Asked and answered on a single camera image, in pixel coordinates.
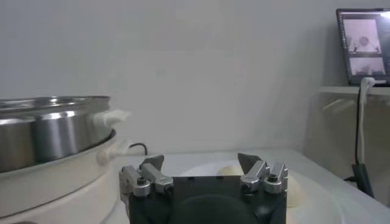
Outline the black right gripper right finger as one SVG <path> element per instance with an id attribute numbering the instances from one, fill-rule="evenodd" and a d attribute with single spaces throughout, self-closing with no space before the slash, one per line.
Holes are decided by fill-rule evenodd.
<path id="1" fill-rule="evenodd" d="M 244 175 L 240 177 L 240 186 L 245 194 L 253 194 L 259 189 L 269 194 L 287 193 L 288 168 L 282 163 L 272 167 L 255 155 L 238 153 L 238 161 Z"/>

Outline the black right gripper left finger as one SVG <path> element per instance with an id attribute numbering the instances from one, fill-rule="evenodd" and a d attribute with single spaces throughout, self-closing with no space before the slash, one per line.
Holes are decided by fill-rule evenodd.
<path id="1" fill-rule="evenodd" d="M 152 191 L 170 195 L 174 190 L 173 177 L 162 174 L 163 155 L 146 158 L 136 169 L 124 166 L 119 172 L 119 191 L 121 195 L 147 197 Z"/>

